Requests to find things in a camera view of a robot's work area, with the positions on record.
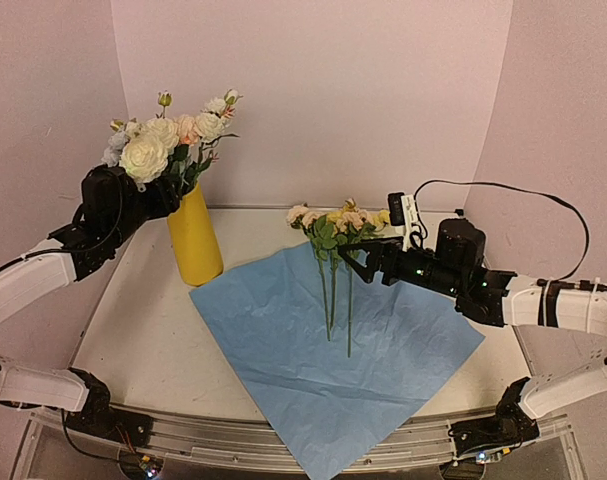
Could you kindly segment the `bouquet of roses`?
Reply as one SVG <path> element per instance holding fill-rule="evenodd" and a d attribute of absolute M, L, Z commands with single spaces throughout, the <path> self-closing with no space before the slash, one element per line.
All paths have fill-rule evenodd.
<path fill-rule="evenodd" d="M 353 198 L 348 198 L 339 209 L 319 210 L 307 203 L 292 206 L 286 216 L 286 223 L 300 230 L 308 239 L 322 284 L 326 338 L 332 339 L 337 320 L 338 272 L 344 265 L 347 269 L 347 356 L 352 353 L 353 327 L 353 269 L 349 260 L 357 260 L 357 253 L 349 253 L 344 260 L 339 248 L 353 246 L 365 240 L 380 238 L 383 230 L 391 225 L 387 209 L 372 212 L 358 206 Z"/>

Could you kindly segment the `blue wrapping paper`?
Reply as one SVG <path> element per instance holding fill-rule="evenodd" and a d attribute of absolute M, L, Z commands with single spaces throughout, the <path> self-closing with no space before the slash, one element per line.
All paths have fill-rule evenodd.
<path fill-rule="evenodd" d="M 191 293 L 227 361 L 297 463 L 329 479 L 421 409 L 482 343 L 452 302 L 347 271 L 326 338 L 322 284 L 303 244 L 224 273 Z"/>

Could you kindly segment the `large cream rose stem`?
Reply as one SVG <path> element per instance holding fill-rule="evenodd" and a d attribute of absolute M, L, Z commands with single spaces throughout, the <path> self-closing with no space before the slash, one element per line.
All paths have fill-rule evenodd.
<path fill-rule="evenodd" d="M 166 145 L 156 134 L 145 133 L 125 145 L 119 166 L 136 184 L 144 185 L 162 174 L 168 155 Z"/>

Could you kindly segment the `white rose stem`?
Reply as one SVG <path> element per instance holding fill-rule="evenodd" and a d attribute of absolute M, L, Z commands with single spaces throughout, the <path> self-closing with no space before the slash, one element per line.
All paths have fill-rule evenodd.
<path fill-rule="evenodd" d="M 195 117 L 195 127 L 202 144 L 212 144 L 226 134 L 236 115 L 236 106 L 242 95 L 229 89 L 223 96 L 211 98 Z"/>

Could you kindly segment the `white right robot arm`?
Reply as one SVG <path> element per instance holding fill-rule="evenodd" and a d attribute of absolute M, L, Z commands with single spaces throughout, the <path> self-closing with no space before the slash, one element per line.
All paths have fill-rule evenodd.
<path fill-rule="evenodd" d="M 607 392 L 607 283 L 548 280 L 484 264 L 486 235 L 464 218 L 443 220 L 434 249 L 399 237 L 343 245 L 361 279 L 405 282 L 445 295 L 467 320 L 525 336 L 529 375 L 511 383 L 494 412 L 450 428 L 459 457 L 535 440 L 539 419 Z"/>

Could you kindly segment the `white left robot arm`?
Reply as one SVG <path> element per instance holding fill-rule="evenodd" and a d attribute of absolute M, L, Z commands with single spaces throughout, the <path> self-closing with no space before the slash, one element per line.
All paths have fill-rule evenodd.
<path fill-rule="evenodd" d="M 139 186 L 121 167 L 92 169 L 81 182 L 81 203 L 72 219 L 0 266 L 0 340 L 35 314 L 29 332 L 43 346 L 55 345 L 62 337 L 44 333 L 46 308 L 56 308 L 55 318 L 62 319 L 64 291 L 114 260 L 146 222 L 176 212 L 181 197 L 181 182 L 173 175 Z M 21 354 L 1 343 L 0 405 L 55 410 L 65 425 L 98 437 L 123 426 L 109 387 L 95 375 L 55 364 L 48 354 Z"/>

